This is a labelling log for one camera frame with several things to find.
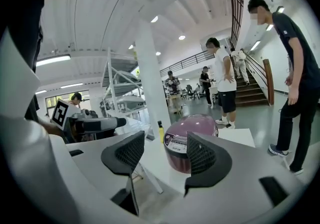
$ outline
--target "mesh pad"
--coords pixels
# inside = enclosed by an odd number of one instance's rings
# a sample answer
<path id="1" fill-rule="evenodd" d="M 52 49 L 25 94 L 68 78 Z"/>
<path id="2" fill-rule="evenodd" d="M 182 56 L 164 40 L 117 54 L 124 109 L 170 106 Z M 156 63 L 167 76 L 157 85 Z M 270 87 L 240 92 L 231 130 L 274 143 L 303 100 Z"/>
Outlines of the mesh pad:
<path id="1" fill-rule="evenodd" d="M 186 153 L 190 160 L 191 177 L 185 181 L 185 195 L 190 188 L 213 187 L 231 170 L 232 158 L 224 148 L 192 132 L 187 133 Z"/>
<path id="2" fill-rule="evenodd" d="M 140 131 L 105 148 L 101 161 L 114 174 L 130 176 L 144 153 L 145 132 Z"/>

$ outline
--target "staircase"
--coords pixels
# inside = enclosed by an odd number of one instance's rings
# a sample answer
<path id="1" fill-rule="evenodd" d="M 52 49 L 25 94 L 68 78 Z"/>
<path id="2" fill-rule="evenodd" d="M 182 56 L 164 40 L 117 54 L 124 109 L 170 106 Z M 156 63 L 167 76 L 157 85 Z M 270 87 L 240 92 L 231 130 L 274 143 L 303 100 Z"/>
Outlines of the staircase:
<path id="1" fill-rule="evenodd" d="M 231 58 L 233 67 L 235 67 L 234 60 Z M 253 106 L 253 105 L 269 105 L 269 102 L 259 87 L 257 81 L 247 70 L 250 85 L 247 86 L 243 78 L 236 78 L 236 95 L 235 103 L 237 107 Z"/>

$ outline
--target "black shorts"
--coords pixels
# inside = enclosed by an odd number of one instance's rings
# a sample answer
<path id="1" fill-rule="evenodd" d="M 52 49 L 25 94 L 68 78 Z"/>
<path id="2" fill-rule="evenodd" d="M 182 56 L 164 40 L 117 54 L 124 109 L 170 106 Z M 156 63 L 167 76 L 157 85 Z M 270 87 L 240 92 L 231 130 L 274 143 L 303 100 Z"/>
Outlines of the black shorts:
<path id="1" fill-rule="evenodd" d="M 222 107 L 224 113 L 233 112 L 236 109 L 236 92 L 218 92 L 218 104 Z"/>

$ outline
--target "black pants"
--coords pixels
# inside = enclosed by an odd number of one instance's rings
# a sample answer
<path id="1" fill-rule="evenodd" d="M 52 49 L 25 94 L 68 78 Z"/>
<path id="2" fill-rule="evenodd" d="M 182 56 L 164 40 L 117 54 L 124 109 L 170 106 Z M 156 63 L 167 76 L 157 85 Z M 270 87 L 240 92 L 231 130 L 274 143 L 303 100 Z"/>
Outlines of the black pants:
<path id="1" fill-rule="evenodd" d="M 205 96 L 206 96 L 206 101 L 208 102 L 208 104 L 210 104 L 211 105 L 211 99 L 210 99 L 210 89 L 208 88 L 208 89 L 206 89 L 205 90 Z"/>
<path id="2" fill-rule="evenodd" d="M 310 144 L 311 124 L 314 120 L 318 100 L 320 98 L 320 89 L 299 91 L 299 98 L 296 104 L 288 105 L 288 101 L 281 110 L 278 150 L 288 150 L 291 140 L 293 122 L 292 119 L 300 114 L 299 123 L 299 141 L 295 151 L 295 156 L 290 169 L 294 172 L 302 168 L 302 164 L 307 155 Z"/>

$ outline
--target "purple container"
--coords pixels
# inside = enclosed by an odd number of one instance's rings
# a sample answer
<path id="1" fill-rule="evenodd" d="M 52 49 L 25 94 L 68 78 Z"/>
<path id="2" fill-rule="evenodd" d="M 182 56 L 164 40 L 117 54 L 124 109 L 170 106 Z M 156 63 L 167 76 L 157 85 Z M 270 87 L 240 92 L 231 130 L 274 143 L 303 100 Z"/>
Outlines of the purple container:
<path id="1" fill-rule="evenodd" d="M 218 129 L 211 116 L 196 114 L 172 124 L 164 135 L 164 148 L 169 164 L 175 170 L 189 174 L 190 161 L 187 156 L 187 132 L 218 136 Z"/>

